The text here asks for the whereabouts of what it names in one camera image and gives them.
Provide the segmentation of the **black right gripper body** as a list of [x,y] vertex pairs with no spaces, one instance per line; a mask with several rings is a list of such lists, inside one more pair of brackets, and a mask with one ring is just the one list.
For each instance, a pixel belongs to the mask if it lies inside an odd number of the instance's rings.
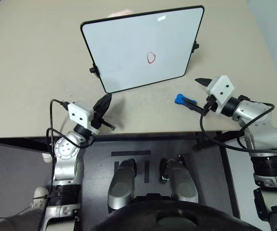
[[210,110],[216,112],[218,108],[218,104],[216,102],[216,98],[213,95],[209,95],[206,98],[207,102],[203,107],[202,113],[207,114]]

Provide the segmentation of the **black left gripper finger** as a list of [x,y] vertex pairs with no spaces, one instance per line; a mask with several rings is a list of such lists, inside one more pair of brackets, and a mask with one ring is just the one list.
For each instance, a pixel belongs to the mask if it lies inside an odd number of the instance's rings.
[[108,95],[104,95],[99,99],[96,104],[93,106],[94,115],[103,116],[108,110]]
[[107,110],[109,109],[111,100],[112,100],[111,93],[107,93],[105,96],[103,96],[102,103],[101,103],[101,116],[104,116]]

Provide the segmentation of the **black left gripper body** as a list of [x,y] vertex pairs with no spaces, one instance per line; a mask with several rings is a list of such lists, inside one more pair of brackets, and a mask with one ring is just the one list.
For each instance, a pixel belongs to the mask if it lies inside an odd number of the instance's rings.
[[103,119],[103,114],[101,114],[99,112],[94,112],[93,119],[91,121],[91,125],[95,129],[99,129],[102,125],[104,125],[104,126],[110,128],[111,130],[115,130],[115,126],[108,123],[107,121],[105,121]]

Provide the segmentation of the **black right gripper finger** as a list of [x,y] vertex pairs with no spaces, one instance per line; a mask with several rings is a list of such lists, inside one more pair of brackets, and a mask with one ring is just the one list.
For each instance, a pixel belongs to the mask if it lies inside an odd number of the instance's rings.
[[212,82],[212,79],[209,78],[196,78],[195,79],[196,82],[198,82],[199,84],[208,87],[209,84]]
[[203,112],[203,108],[199,107],[194,101],[185,99],[186,107],[192,111],[195,111],[199,114]]

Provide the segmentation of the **bare person hand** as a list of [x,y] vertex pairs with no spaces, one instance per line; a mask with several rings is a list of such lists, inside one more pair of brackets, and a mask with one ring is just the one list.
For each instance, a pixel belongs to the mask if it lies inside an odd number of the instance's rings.
[[118,12],[111,13],[107,17],[108,18],[119,17],[119,16],[125,16],[125,15],[131,15],[133,13],[134,12],[130,9],[124,9],[124,10],[121,10],[121,11],[118,11]]

